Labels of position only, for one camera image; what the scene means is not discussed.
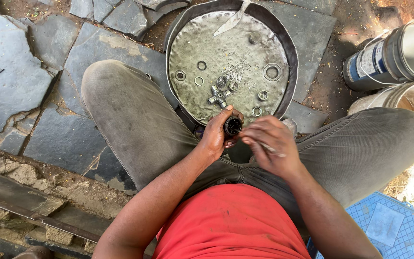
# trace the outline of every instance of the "hand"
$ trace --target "hand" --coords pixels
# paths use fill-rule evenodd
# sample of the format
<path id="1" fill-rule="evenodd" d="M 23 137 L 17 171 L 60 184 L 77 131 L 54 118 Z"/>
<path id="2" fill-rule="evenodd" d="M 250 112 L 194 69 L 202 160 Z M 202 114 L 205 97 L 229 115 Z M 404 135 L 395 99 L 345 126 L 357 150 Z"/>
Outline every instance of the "hand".
<path id="1" fill-rule="evenodd" d="M 239 136 L 250 146 L 261 168 L 284 180 L 304 168 L 291 131 L 274 116 L 258 118 Z"/>
<path id="2" fill-rule="evenodd" d="M 220 158 L 225 148 L 233 147 L 237 143 L 237 135 L 230 137 L 223 130 L 223 124 L 232 115 L 237 116 L 242 123 L 244 122 L 244 115 L 234 109 L 233 105 L 229 105 L 207 123 L 204 136 L 198 144 L 207 150 L 215 160 Z"/>

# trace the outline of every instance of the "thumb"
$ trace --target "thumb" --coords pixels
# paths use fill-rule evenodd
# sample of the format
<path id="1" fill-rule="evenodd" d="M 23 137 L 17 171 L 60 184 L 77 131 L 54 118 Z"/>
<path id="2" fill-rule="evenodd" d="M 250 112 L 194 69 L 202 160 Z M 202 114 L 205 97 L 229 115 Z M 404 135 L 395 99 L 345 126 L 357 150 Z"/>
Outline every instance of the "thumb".
<path id="1" fill-rule="evenodd" d="M 213 120 L 215 126 L 222 127 L 225 121 L 233 115 L 233 105 L 228 105 L 225 107 L 218 115 L 216 115 Z"/>

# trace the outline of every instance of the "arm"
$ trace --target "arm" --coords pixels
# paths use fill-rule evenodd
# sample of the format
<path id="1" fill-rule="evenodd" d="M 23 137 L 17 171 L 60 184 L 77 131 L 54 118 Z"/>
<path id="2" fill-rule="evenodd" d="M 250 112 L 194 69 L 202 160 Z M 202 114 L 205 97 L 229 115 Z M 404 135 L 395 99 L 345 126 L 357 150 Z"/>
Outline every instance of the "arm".
<path id="1" fill-rule="evenodd" d="M 204 137 L 188 156 L 156 177 L 124 206 L 98 241 L 93 259 L 143 257 L 145 248 L 194 180 L 221 156 L 225 147 L 237 142 L 224 139 L 223 124 L 233 114 L 243 119 L 228 106 L 209 121 Z"/>
<path id="2" fill-rule="evenodd" d="M 259 118 L 240 136 L 259 165 L 290 186 L 313 242 L 326 259 L 382 258 L 356 222 L 307 171 L 292 133 L 281 121 L 273 116 Z M 259 142 L 276 151 L 264 150 Z"/>

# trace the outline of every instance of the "red shirt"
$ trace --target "red shirt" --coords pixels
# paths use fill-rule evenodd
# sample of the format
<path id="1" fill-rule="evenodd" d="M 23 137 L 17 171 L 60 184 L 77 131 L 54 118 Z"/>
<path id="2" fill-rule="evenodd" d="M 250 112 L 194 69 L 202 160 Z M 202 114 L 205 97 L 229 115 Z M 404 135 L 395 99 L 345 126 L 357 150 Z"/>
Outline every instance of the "red shirt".
<path id="1" fill-rule="evenodd" d="M 177 207 L 158 235 L 154 259 L 311 259 L 282 206 L 246 184 L 196 194 Z"/>

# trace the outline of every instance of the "paint bucket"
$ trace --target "paint bucket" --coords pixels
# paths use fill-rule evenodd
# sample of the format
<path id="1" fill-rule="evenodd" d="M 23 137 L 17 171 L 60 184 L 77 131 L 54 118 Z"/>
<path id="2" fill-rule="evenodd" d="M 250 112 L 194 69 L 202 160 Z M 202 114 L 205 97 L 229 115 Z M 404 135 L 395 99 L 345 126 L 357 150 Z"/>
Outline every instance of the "paint bucket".
<path id="1" fill-rule="evenodd" d="M 386 88 L 380 93 L 355 101 L 348 115 L 373 107 L 402 108 L 414 111 L 414 82 Z"/>
<path id="2" fill-rule="evenodd" d="M 354 91 L 387 86 L 372 80 L 367 74 L 388 84 L 414 82 L 414 19 L 346 60 L 343 77 Z"/>

